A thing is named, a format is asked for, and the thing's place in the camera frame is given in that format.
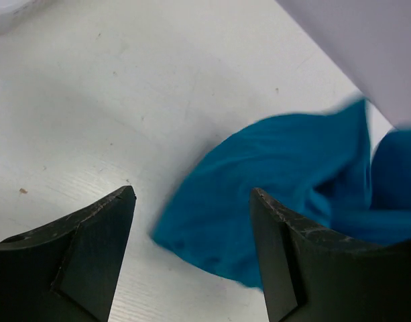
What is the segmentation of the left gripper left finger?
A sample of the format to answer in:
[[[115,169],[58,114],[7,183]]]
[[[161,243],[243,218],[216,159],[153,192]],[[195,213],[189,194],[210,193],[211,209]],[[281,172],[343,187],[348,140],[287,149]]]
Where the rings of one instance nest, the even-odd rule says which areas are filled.
[[[0,321],[107,321],[135,209],[132,186],[0,242]]]

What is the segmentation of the blue t shirt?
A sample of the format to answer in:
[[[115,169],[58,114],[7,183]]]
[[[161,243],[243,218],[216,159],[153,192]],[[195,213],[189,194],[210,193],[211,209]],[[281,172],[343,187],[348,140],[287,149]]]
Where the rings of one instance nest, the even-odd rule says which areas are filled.
[[[372,150],[367,101],[335,113],[278,115],[211,150],[184,179],[152,230],[159,246],[208,273],[261,288],[249,195],[363,241],[411,238],[411,128]]]

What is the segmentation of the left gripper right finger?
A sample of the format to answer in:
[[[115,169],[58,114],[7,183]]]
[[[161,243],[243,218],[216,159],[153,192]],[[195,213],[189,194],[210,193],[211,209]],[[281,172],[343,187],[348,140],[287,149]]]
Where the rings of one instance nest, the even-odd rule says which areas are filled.
[[[411,239],[361,241],[261,189],[249,207],[270,321],[411,321]]]

